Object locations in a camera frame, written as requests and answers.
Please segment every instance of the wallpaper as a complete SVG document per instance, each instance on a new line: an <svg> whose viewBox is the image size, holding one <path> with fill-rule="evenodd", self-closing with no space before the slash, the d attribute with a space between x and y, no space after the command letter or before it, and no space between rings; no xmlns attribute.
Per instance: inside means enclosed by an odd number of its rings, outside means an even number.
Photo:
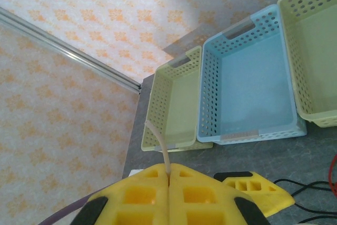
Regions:
<svg viewBox="0 0 337 225"><path fill-rule="evenodd" d="M36 225L120 180L137 100L0 25L0 224Z"/></svg>
<svg viewBox="0 0 337 225"><path fill-rule="evenodd" d="M136 81L277 0L0 0Z"/></svg>

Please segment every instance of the plastic basket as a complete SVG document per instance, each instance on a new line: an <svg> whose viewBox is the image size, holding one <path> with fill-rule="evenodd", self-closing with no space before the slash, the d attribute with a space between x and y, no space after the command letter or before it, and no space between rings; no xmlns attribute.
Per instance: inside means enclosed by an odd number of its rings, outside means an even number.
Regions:
<svg viewBox="0 0 337 225"><path fill-rule="evenodd" d="M302 136L280 13L271 5L203 46L200 142L231 144Z"/></svg>
<svg viewBox="0 0 337 225"><path fill-rule="evenodd" d="M279 0L299 115L337 126L337 0Z"/></svg>
<svg viewBox="0 0 337 225"><path fill-rule="evenodd" d="M212 143L196 140L201 47L160 66L154 75L146 119L163 135L169 151L206 149ZM145 127L142 150L160 151L152 132Z"/></svg>

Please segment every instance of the gray surface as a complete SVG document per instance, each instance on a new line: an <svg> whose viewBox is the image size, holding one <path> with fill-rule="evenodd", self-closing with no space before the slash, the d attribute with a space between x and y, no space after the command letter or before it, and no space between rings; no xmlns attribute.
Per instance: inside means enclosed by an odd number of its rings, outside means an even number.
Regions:
<svg viewBox="0 0 337 225"><path fill-rule="evenodd" d="M124 178L131 169L145 169L163 162L161 153L141 150L152 82L153 75L143 82L123 172ZM255 171L271 181L279 178L303 183L327 180L329 165L337 153L337 128L322 129L312 123L308 123L307 127L307 136L300 138L215 145L207 150L170 153L170 159L173 163L183 164L209 176L226 171ZM285 182L279 185L289 192L299 188ZM337 199L329 192L309 189L298 195L296 200L307 208L337 211ZM316 215L292 206L273 215L269 221L272 225L292 225ZM337 221L324 219L311 223L333 225Z"/></svg>

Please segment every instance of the purple cable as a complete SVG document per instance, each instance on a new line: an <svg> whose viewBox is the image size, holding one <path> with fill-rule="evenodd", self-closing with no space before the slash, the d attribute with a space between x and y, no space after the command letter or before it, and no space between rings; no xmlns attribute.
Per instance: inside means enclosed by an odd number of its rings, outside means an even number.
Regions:
<svg viewBox="0 0 337 225"><path fill-rule="evenodd" d="M76 200L74 203L71 203L70 205L64 207L63 209L61 210L58 210L56 213L52 214L51 216L49 216L47 219L45 219L43 222L39 223L38 225L52 225L54 224L55 222L57 221L60 221L62 218L66 217L68 214L76 211L77 209L83 207L86 202L88 201L88 199L90 198L91 195L99 192L99 191L102 191L104 188L107 188L111 185L108 185L106 187L103 187L102 189L99 189L93 193L90 193L89 195L79 199L79 200Z"/></svg>

